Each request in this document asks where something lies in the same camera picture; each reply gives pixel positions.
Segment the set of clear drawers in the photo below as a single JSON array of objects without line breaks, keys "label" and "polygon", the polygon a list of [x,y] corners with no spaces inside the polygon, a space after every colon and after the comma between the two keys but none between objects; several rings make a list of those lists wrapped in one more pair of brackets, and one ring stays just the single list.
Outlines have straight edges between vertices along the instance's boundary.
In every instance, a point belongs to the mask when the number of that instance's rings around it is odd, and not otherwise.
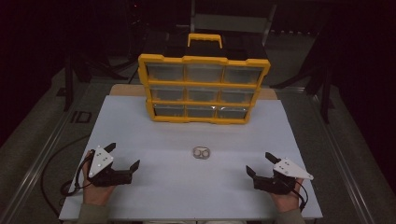
[{"label": "set of clear drawers", "polygon": [[148,89],[153,115],[191,119],[241,119],[248,114],[263,69],[222,65],[219,82],[187,80],[191,63],[149,63]]}]

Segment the clear plastic storage drawer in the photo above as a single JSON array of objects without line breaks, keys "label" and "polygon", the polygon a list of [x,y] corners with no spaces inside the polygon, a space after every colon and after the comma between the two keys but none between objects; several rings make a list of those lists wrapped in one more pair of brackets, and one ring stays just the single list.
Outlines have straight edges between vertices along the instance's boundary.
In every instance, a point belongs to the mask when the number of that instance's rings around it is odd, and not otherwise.
[{"label": "clear plastic storage drawer", "polygon": [[219,82],[222,66],[217,64],[192,63],[186,65],[187,80],[195,82]]}]

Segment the yellow drawer organizer cabinet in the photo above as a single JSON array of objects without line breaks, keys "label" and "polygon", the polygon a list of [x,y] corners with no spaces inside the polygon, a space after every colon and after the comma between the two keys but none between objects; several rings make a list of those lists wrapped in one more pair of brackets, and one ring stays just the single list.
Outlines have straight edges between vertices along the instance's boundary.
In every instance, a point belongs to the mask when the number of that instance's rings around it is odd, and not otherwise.
[{"label": "yellow drawer organizer cabinet", "polygon": [[[183,119],[155,117],[149,92],[147,65],[149,63],[210,63],[231,66],[252,66],[263,69],[258,90],[247,116],[241,119]],[[260,39],[256,36],[221,36],[208,34],[188,34],[170,36],[155,34],[148,38],[143,53],[138,57],[138,75],[144,87],[149,117],[163,122],[207,122],[214,124],[246,124],[261,93],[261,84],[268,74],[271,64],[265,54]]]}]

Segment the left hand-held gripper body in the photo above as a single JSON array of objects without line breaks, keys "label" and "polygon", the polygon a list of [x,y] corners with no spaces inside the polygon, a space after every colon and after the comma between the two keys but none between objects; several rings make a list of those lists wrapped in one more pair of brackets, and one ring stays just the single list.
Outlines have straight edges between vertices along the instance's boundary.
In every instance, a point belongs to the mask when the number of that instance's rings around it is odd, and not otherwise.
[{"label": "left hand-held gripper body", "polygon": [[94,151],[88,180],[96,187],[110,187],[132,183],[130,170],[115,171],[111,168],[114,158],[103,147]]}]

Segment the person's right hand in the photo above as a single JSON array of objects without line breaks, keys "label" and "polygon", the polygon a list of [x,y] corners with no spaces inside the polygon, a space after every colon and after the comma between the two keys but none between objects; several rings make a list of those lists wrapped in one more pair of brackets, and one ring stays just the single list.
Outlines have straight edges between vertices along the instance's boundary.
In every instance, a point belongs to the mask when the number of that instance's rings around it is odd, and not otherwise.
[{"label": "person's right hand", "polygon": [[278,213],[285,213],[299,208],[300,188],[303,182],[301,178],[297,178],[294,190],[287,195],[270,194]]}]

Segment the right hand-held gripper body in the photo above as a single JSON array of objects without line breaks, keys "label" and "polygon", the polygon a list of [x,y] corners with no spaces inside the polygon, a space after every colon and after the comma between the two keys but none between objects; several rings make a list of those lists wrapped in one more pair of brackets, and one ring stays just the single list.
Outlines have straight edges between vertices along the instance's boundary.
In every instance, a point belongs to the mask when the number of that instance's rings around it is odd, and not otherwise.
[{"label": "right hand-held gripper body", "polygon": [[287,195],[294,190],[297,178],[313,180],[306,170],[289,159],[280,159],[273,164],[273,176],[259,176],[253,179],[253,187],[269,193]]}]

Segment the person's left hand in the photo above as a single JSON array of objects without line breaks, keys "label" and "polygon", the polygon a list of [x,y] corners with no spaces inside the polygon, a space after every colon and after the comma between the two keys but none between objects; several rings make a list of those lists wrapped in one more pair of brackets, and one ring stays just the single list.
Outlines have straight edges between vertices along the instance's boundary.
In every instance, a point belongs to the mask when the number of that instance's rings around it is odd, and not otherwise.
[{"label": "person's left hand", "polygon": [[90,165],[86,162],[82,167],[82,172],[84,176],[83,181],[83,202],[85,204],[93,204],[93,205],[100,205],[105,206],[110,199],[110,196],[115,186],[110,187],[96,187],[88,180],[88,171]]}]

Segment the aluminium frame rail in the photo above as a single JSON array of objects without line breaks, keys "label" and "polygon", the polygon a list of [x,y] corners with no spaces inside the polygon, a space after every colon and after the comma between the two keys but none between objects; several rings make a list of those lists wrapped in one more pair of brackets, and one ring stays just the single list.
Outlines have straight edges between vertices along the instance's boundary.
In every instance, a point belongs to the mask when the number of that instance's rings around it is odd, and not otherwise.
[{"label": "aluminium frame rail", "polygon": [[0,147],[0,224],[12,224],[21,211],[88,87],[87,83],[75,87],[67,111],[64,99],[46,93]]},{"label": "aluminium frame rail", "polygon": [[347,161],[341,151],[337,140],[335,139],[331,126],[324,121],[320,114],[320,102],[318,97],[316,95],[308,96],[307,99],[314,110],[315,117],[317,118],[321,129],[326,135],[326,138],[330,145],[330,152],[332,153],[333,160],[337,166],[341,178],[343,179],[344,185],[346,186],[346,191],[355,207],[361,224],[374,224],[375,221],[373,215],[370,212],[366,201],[363,198],[363,195],[361,194],[361,189],[358,186],[358,183],[356,182],[351,170],[347,165]]}]

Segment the black tripod stand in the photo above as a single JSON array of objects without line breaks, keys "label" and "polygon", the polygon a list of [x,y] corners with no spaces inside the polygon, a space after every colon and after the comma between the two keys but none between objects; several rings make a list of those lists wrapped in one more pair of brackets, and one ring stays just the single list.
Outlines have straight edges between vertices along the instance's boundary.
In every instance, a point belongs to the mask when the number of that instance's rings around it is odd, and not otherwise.
[{"label": "black tripod stand", "polygon": [[111,65],[108,59],[83,49],[70,49],[64,56],[64,111],[68,111],[74,102],[74,77],[80,82],[89,83],[93,77],[108,77],[114,80],[127,80],[120,75],[134,62],[128,61]]},{"label": "black tripod stand", "polygon": [[333,44],[331,36],[321,31],[305,57],[298,74],[283,82],[271,85],[271,88],[284,89],[301,79],[310,77],[304,91],[307,95],[315,95],[321,91],[320,115],[326,123],[329,123],[328,109],[335,52],[336,46]]}]

